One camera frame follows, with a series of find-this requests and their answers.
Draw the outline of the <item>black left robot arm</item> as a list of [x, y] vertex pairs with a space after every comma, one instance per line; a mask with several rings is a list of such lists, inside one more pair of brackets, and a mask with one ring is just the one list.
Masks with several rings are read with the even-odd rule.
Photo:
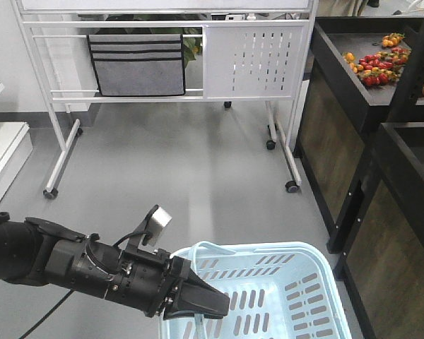
[[0, 280], [15, 285], [48, 284], [97, 297], [164, 319], [228, 315], [230, 298], [203, 281], [188, 259], [139, 248], [151, 237], [144, 224], [119, 244], [40, 218], [12, 222], [0, 213]]

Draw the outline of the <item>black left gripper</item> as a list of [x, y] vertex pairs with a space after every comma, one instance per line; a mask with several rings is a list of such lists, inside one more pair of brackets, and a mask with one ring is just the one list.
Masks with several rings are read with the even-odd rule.
[[164, 320], [202, 315], [222, 319], [230, 298], [207, 284], [197, 284], [191, 261], [159, 249], [125, 253], [121, 270], [110, 281], [105, 300], [138, 309], [147, 317], [163, 312]]

